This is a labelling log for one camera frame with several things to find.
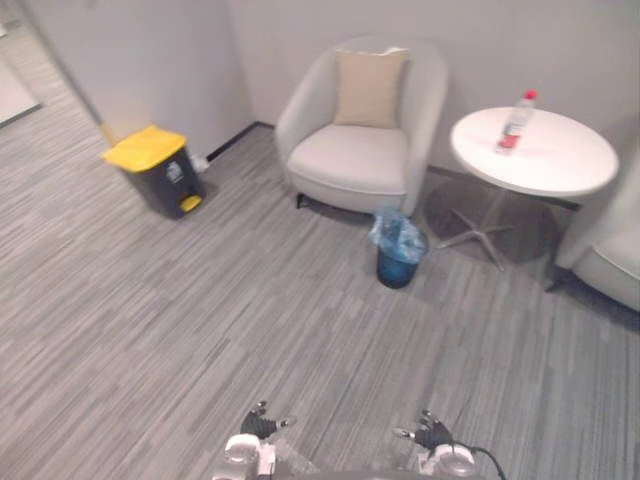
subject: yellow lid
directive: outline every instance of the yellow lid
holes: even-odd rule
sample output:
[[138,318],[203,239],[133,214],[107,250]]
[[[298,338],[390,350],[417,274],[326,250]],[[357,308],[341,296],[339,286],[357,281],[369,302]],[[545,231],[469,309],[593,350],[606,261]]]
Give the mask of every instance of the yellow lid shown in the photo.
[[143,172],[162,163],[185,146],[187,139],[155,125],[125,138],[102,157],[129,172]]

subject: plastic bag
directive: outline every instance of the plastic bag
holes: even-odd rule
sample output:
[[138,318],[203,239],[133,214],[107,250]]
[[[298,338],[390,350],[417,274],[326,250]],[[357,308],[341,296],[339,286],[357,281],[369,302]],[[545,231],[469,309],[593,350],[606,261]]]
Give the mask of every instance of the plastic bag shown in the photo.
[[426,235],[405,215],[388,207],[375,213],[369,240],[385,255],[412,265],[420,263],[429,249]]

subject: black cable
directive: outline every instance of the black cable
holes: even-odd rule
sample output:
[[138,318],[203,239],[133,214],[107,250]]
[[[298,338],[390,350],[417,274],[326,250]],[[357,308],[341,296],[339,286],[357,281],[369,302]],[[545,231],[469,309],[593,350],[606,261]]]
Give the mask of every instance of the black cable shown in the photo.
[[507,480],[507,476],[502,471],[502,467],[498,463],[498,460],[496,459],[496,457],[493,456],[493,453],[491,453],[489,450],[487,450],[486,448],[482,448],[482,447],[472,447],[471,445],[466,445],[466,444],[464,444],[462,442],[458,442],[457,440],[456,440],[455,444],[466,448],[472,454],[474,454],[476,452],[484,453],[487,457],[489,457],[491,459],[493,464],[496,466],[496,470],[498,470],[498,476],[500,477],[500,480]]

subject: white round table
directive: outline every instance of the white round table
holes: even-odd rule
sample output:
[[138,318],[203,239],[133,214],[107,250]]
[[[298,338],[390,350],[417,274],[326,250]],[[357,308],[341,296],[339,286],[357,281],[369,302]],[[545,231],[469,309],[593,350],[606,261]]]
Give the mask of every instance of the white round table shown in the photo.
[[511,110],[480,110],[453,127],[451,146],[460,163],[475,176],[501,188],[480,224],[454,210],[469,231],[439,245],[444,248],[479,240],[500,270],[504,270],[502,262],[487,234],[512,228],[491,226],[509,190],[571,198],[595,192],[618,172],[618,157],[604,138],[580,122],[544,110],[534,111],[512,152],[499,153],[496,144]]

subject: white armchair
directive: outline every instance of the white armchair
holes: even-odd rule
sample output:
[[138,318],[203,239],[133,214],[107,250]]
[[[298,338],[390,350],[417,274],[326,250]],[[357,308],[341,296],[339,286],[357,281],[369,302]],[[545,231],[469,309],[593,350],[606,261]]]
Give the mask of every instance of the white armchair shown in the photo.
[[640,311],[640,137],[629,147],[617,180],[572,219],[555,264]]
[[[409,50],[399,98],[399,129],[333,125],[337,107],[336,49],[380,53]],[[282,113],[276,144],[298,193],[347,210],[379,206],[411,215],[421,198],[429,150],[448,88],[448,68],[428,43],[359,37],[323,53]]]

